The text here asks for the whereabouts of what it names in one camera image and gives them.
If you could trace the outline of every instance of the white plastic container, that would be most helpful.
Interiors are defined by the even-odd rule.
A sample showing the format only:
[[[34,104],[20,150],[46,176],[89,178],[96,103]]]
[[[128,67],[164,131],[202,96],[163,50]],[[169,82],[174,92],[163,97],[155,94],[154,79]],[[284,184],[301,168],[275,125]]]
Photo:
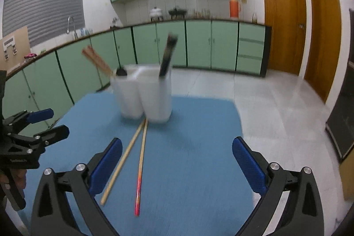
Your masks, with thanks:
[[[166,77],[159,78],[160,65],[142,66],[137,72],[140,100],[146,118],[162,123],[169,120],[171,104],[171,68]]]
[[[110,83],[120,105],[122,116],[139,119],[144,113],[137,83],[140,67],[127,65],[124,68],[127,71],[127,76],[112,76]]]

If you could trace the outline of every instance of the blue tablecloth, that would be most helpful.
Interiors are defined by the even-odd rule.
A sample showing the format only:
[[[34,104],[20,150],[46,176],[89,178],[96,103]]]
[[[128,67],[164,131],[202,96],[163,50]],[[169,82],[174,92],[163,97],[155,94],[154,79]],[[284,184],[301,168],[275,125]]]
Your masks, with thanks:
[[[173,97],[172,107],[167,123],[148,126],[140,217],[134,207],[142,133],[102,210],[121,236],[233,236],[253,210],[251,188],[231,149],[242,135],[238,112],[232,102],[208,98]],[[27,173],[23,221],[30,225],[45,168],[61,172],[88,163],[114,137],[124,151],[140,122],[121,118],[111,93],[83,97],[58,122],[69,127],[68,139],[48,147],[40,168]],[[90,235],[71,193],[68,199],[81,231]]]

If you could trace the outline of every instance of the wooden chopstick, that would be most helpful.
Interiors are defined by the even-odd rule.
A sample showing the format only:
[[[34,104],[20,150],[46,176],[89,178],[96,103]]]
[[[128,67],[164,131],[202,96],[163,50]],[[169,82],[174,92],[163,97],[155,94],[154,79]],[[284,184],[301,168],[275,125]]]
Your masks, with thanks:
[[[107,76],[113,75],[113,72],[108,66],[108,64],[99,56],[99,54],[91,46],[83,48],[81,53],[104,74],[106,74]]]
[[[146,123],[146,121],[147,121],[147,120],[144,119],[144,120],[140,123],[138,129],[136,130],[136,132],[135,132],[135,134],[134,134],[134,136],[133,136],[133,138],[130,140],[129,145],[128,145],[127,149],[125,150],[125,152],[124,152],[124,154],[123,154],[121,160],[119,161],[118,166],[117,166],[116,169],[114,170],[113,176],[112,176],[111,180],[109,181],[108,186],[106,187],[106,189],[105,189],[104,192],[103,192],[103,196],[102,196],[101,201],[100,201],[100,204],[101,204],[102,206],[105,205],[105,203],[106,203],[106,201],[107,201],[107,198],[108,198],[108,195],[109,195],[109,193],[110,193],[110,191],[111,191],[111,189],[112,189],[112,187],[113,187],[113,184],[114,184],[114,182],[115,182],[115,180],[116,180],[116,178],[117,178],[119,172],[121,171],[121,169],[122,169],[122,167],[123,167],[123,165],[124,165],[124,162],[125,162],[125,160],[127,159],[127,157],[128,157],[128,155],[129,155],[129,153],[130,153],[132,147],[134,146],[134,143],[135,143],[136,139],[138,138],[138,136],[139,136],[139,134],[140,134],[140,131],[141,131],[141,129],[143,128],[143,125]]]
[[[145,150],[145,140],[146,131],[148,130],[148,120],[145,120],[145,127],[143,133],[143,142],[141,143],[140,160],[139,160],[139,170],[138,170],[138,183],[136,189],[136,202],[135,202],[135,216],[140,214],[140,193],[141,193],[141,179],[143,176],[143,162],[144,162],[144,150]]]

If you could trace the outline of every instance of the gray roller shutter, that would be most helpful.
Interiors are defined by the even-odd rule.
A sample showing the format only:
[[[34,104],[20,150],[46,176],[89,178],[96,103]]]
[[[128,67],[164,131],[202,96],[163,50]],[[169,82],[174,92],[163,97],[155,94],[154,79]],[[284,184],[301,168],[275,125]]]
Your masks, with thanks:
[[[68,16],[74,17],[76,29],[85,27],[83,0],[4,0],[2,34],[27,26],[32,47],[66,33]]]

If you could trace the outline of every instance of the orange thermos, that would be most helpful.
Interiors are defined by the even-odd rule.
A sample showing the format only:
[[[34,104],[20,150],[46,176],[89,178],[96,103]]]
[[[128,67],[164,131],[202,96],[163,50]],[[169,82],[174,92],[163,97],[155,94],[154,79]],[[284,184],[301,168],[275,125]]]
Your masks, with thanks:
[[[237,0],[230,0],[230,17],[239,17],[239,12],[241,11],[241,7]]]

